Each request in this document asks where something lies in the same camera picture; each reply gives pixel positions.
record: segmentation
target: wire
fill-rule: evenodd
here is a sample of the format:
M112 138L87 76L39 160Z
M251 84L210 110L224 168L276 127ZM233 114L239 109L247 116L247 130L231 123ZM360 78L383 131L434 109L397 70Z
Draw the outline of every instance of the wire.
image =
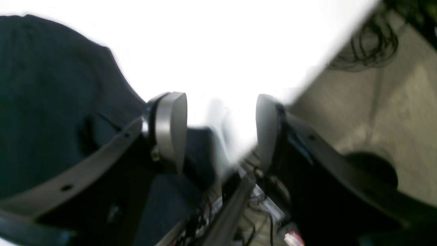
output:
M256 226L245 214L243 214L243 218L245 218L247 220L247 222L249 222L252 225L252 234L250 235L249 239L247 240L247 242L245 244L245 246L249 246L255 237Z
M207 199L208 199L208 204L209 204L209 218L208 218L208 226L209 226L211 224L211 217L212 217L212 204L211 204L211 200L209 199L209 197Z
M252 206L249 206L249 208L256 212L265 213L267 214L268 217L270 217L270 246L274 246L273 245L273 216L271 215L271 213L267 211L256 209Z
M349 72L380 68L392 61L398 45L397 35L381 13L364 24L329 68Z

